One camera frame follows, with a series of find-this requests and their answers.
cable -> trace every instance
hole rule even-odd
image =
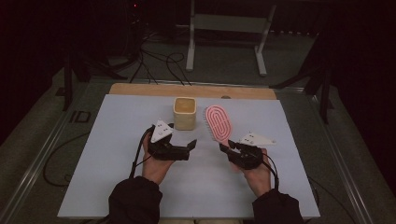
[[[312,178],[311,176],[308,176],[308,180],[311,180],[312,182],[314,182],[315,184],[317,184],[318,186],[320,186],[324,191],[326,191],[345,211],[346,214],[350,217],[350,219],[352,220],[352,222],[354,224],[357,224],[355,219],[353,218],[353,216],[349,213],[349,211],[347,210],[347,208],[325,187],[323,187],[321,184],[319,184],[318,181],[316,181],[314,178]]]
[[[103,223],[103,222],[107,221],[108,219],[110,219],[110,215],[107,215],[107,216],[105,216],[103,218],[98,219],[95,223],[96,224],[100,224],[100,223]],[[92,221],[94,221],[94,219],[82,220],[79,224],[87,224],[87,223],[90,223]]]
[[[51,181],[47,178],[47,174],[46,174],[46,172],[47,172],[47,166],[48,166],[48,164],[49,164],[49,161],[50,161],[51,157],[52,157],[61,147],[64,147],[65,145],[69,144],[70,142],[72,142],[72,141],[74,141],[74,140],[76,140],[76,139],[78,139],[78,138],[80,138],[80,137],[83,137],[83,136],[85,136],[85,135],[87,135],[87,134],[89,134],[89,133],[83,133],[83,134],[81,134],[81,135],[79,135],[79,136],[76,136],[76,137],[70,139],[70,140],[67,140],[67,141],[65,141],[64,143],[60,144],[58,147],[56,147],[55,149],[52,150],[52,152],[49,154],[49,157],[47,158],[46,163],[44,164],[44,167],[43,167],[43,178],[44,178],[44,180],[45,180],[48,184],[50,184],[50,185],[52,185],[52,186],[54,186],[54,187],[67,187],[67,186],[69,186],[69,184],[57,184],[57,183],[51,182]]]
[[[315,188],[315,186],[312,184],[312,182],[309,178],[308,178],[308,182],[309,182],[309,185],[311,186],[311,189],[315,192],[315,202],[317,203],[317,207],[319,207],[320,200],[319,200],[318,190],[317,190],[317,188]],[[304,222],[304,224],[310,222],[311,220],[312,220],[312,218],[309,218],[308,220],[306,220]]]
[[[253,153],[249,152],[248,150],[245,151],[245,152],[246,152],[248,155],[257,158],[256,155],[254,155]],[[273,176],[274,176],[274,180],[275,180],[275,185],[274,185],[274,187],[275,187],[275,189],[279,189],[279,176],[278,176],[278,174],[277,174],[276,165],[275,165],[273,159],[271,159],[271,157],[269,157],[268,155],[266,155],[266,154],[264,154],[264,153],[262,153],[262,155],[264,155],[265,157],[267,157],[267,158],[271,161],[271,163],[274,165],[274,169],[275,169],[275,170],[271,167],[270,164],[268,164],[267,162],[265,162],[265,161],[261,158],[262,164],[263,164],[265,167],[267,167],[267,168],[270,170],[270,172],[273,174]]]
[[[165,62],[166,63],[166,67],[168,68],[168,71],[171,73],[171,75],[173,77],[175,77],[184,86],[183,81],[169,67],[169,63],[175,63],[177,65],[178,69],[180,70],[182,76],[186,79],[186,81],[189,83],[189,85],[191,85],[189,80],[185,76],[183,70],[181,69],[180,65],[178,64],[179,62],[184,60],[184,54],[179,53],[179,52],[174,52],[174,53],[171,53],[169,55],[164,55],[164,54],[161,54],[161,53],[151,52],[151,51],[148,51],[148,50],[145,50],[145,49],[141,49],[141,50],[142,50],[143,53],[146,53],[147,55],[151,56],[152,58],[157,59],[157,60],[162,61],[162,62]],[[172,58],[172,55],[176,55],[176,54],[181,55],[181,59],[175,60],[174,58]]]
[[[146,71],[147,71],[146,75],[148,76],[148,84],[151,83],[151,79],[152,79],[152,80],[154,80],[154,82],[158,85],[157,80],[156,80],[155,77],[150,73],[148,66],[147,66],[145,63],[143,63],[143,66],[146,68]]]
[[[144,141],[146,135],[148,133],[152,133],[154,131],[154,128],[155,128],[155,126],[152,125],[150,128],[145,130],[145,132],[143,133],[142,137],[140,138],[139,146],[137,147],[137,151],[136,151],[136,156],[134,157],[134,162],[132,162],[132,170],[131,170],[131,173],[129,174],[129,178],[133,178],[134,177],[134,172],[136,171],[136,167],[143,162],[142,161],[142,162],[139,162],[137,164],[137,160],[139,159],[140,150],[141,150],[141,148],[143,146],[143,141]]]
[[[134,78],[136,77],[137,73],[139,72],[140,68],[143,65],[143,53],[141,52],[141,50],[139,50],[139,56],[140,56],[140,58],[139,58],[140,64],[137,67],[136,71],[134,71],[134,74],[132,75],[131,80],[129,80],[129,83],[132,83],[132,81],[134,80]]]

black cable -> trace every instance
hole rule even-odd
[[[83,136],[85,136],[85,135],[87,135],[87,134],[89,134],[89,133],[83,133],[83,134],[81,134],[81,135],[79,135],[79,136],[76,136],[76,137],[70,139],[70,140],[67,140],[67,141],[65,141],[64,143],[60,144],[58,147],[56,147],[55,149],[52,150],[52,152],[49,154],[49,157],[48,157],[47,160],[46,160],[46,163],[44,163],[44,167],[43,167],[43,178],[44,178],[44,180],[45,180],[48,184],[50,184],[50,185],[52,185],[52,186],[54,186],[54,187],[67,187],[67,186],[69,186],[69,184],[57,184],[57,183],[51,182],[51,181],[47,178],[47,174],[46,174],[46,172],[47,172],[47,166],[48,166],[48,164],[49,164],[49,161],[50,161],[51,157],[52,157],[61,147],[64,147],[65,145],[69,144],[70,142],[72,142],[72,141],[74,141],[74,140],[76,140],[76,139],[78,139],[78,138],[80,138],[80,137],[83,137]]]
[[[158,85],[157,80],[156,80],[155,77],[150,73],[149,67],[148,67],[145,63],[143,63],[143,66],[146,68],[146,71],[147,71],[148,84],[151,83],[151,80],[154,80],[154,82]]]
[[[312,182],[311,182],[311,180],[309,178],[308,178],[308,182],[309,182],[309,185],[311,186],[311,189],[315,192],[315,202],[317,203],[317,207],[319,207],[320,198],[319,198],[318,190],[317,190],[317,188],[315,188],[315,186],[312,184]],[[310,222],[311,220],[312,220],[312,218],[309,218],[308,220],[306,220],[304,222],[304,224]]]
[[[65,180],[67,183],[70,183],[70,181],[72,180],[72,176],[71,176],[71,175],[65,175],[65,176],[64,176],[64,180]]]
[[[140,154],[140,150],[143,146],[143,140],[145,139],[146,135],[148,133],[152,133],[154,131],[155,126],[151,126],[150,128],[148,128],[147,130],[145,130],[145,132],[143,133],[142,137],[140,138],[140,142],[139,142],[139,146],[137,147],[137,151],[136,151],[136,156],[134,157],[134,162],[132,162],[132,170],[131,173],[129,174],[129,178],[134,178],[134,172],[136,171],[136,167],[137,165],[137,160],[139,159],[139,154]]]
[[[139,162],[136,166],[142,164],[143,162],[147,161],[147,160],[150,159],[150,158],[151,158],[151,156],[148,156],[147,158],[145,158],[144,160],[142,160],[141,162]]]
[[[137,73],[139,72],[140,68],[142,67],[142,64],[143,64],[143,55],[142,55],[142,53],[141,53],[140,51],[139,51],[139,55],[141,56],[141,59],[139,59],[140,64],[139,64],[139,66],[137,67],[136,71],[134,71],[134,74],[132,75],[131,80],[129,80],[129,83],[132,83],[132,81],[133,81],[134,78],[136,77]]]
[[[254,155],[253,153],[249,152],[248,150],[245,151],[245,152],[246,152],[248,155],[257,158],[256,155]],[[275,189],[279,189],[279,176],[278,176],[278,174],[277,174],[276,165],[275,165],[273,159],[271,159],[271,157],[269,157],[268,155],[266,155],[266,154],[264,154],[264,153],[262,153],[262,155],[264,155],[265,157],[267,157],[267,158],[271,161],[271,163],[274,165],[274,169],[275,169],[275,170],[271,167],[271,165],[269,165],[267,162],[265,162],[262,158],[259,158],[260,160],[262,160],[262,164],[263,164],[265,167],[267,167],[268,170],[270,170],[270,172],[273,174],[274,180],[275,180],[275,183],[274,183],[274,184],[275,184],[275,185],[274,185]]]
[[[316,181],[314,178],[312,178],[311,176],[308,176],[308,179],[311,180],[312,182],[314,182],[315,184],[317,184],[318,186],[320,186],[324,191],[326,191],[345,211],[346,214],[350,217],[350,219],[352,220],[352,222],[354,224],[356,224],[355,219],[353,218],[353,216],[349,213],[349,211],[347,210],[347,208],[337,199],[337,197],[335,197],[335,195],[333,195],[328,189],[326,189],[325,187],[323,187],[321,184],[319,184],[318,181]]]
[[[166,67],[168,68],[169,72],[175,77],[176,74],[174,74],[171,70],[171,68],[169,67],[169,59],[171,59],[178,67],[178,70],[180,70],[181,75],[184,77],[184,79],[187,80],[187,82],[189,83],[189,85],[191,86],[191,83],[189,82],[189,80],[187,79],[186,75],[184,74],[183,70],[181,69],[180,65],[178,65],[178,63],[171,57],[174,54],[180,54],[182,56],[182,59],[184,59],[184,55],[182,53],[171,53],[166,57]]]
[[[162,37],[162,39],[152,39],[152,37],[155,35]],[[161,42],[166,42],[171,39],[172,39],[172,37],[160,35],[158,32],[151,33],[149,36],[146,37],[146,41],[151,42],[151,43],[161,43]]]
[[[96,224],[103,223],[103,222],[105,222],[105,221],[108,221],[109,219],[110,219],[110,215],[107,215],[107,216],[105,216],[105,217],[103,217],[103,218],[98,219],[98,220],[96,221]],[[94,221],[94,219],[82,220],[79,224],[87,224],[87,223],[90,223],[90,222],[92,222],[92,221]]]
[[[168,68],[168,71],[171,73],[171,75],[173,77],[175,77],[184,86],[184,82],[169,67],[169,63],[175,63],[177,65],[177,67],[179,68],[182,76],[186,79],[186,81],[189,83],[189,85],[191,85],[189,80],[187,79],[186,75],[184,74],[183,70],[181,69],[180,65],[178,64],[179,62],[184,60],[184,54],[179,53],[179,52],[174,52],[174,53],[171,53],[169,55],[164,55],[164,54],[161,54],[161,53],[151,52],[151,51],[148,51],[148,50],[145,50],[145,49],[142,49],[142,52],[146,53],[147,55],[151,56],[154,59],[157,59],[157,60],[159,60],[161,62],[165,62],[166,63],[166,67]],[[172,55],[176,55],[176,54],[181,55],[181,59],[179,59],[179,60],[173,59]]]

white paper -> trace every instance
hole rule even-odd
[[[107,95],[58,217],[104,217],[108,196],[127,178],[143,132],[158,119],[173,122],[175,97]],[[289,124],[277,100],[196,98],[193,131],[174,130],[171,144],[186,146],[197,139],[188,161],[176,161],[160,185],[161,216],[166,218],[250,218],[255,196],[242,173],[230,168],[226,155],[211,138],[204,109],[223,106],[233,125],[231,140],[254,130],[276,139],[267,146],[279,175],[279,191],[296,198],[303,217],[319,217]],[[135,175],[141,174],[141,166]]]

black jacket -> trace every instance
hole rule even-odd
[[[123,180],[108,198],[109,223],[158,223],[162,197],[159,186],[142,176]],[[257,224],[304,223],[298,201],[276,189],[254,201],[253,212]]]

cup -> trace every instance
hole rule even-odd
[[[190,131],[195,128],[197,104],[194,98],[177,97],[174,103],[175,129]]]

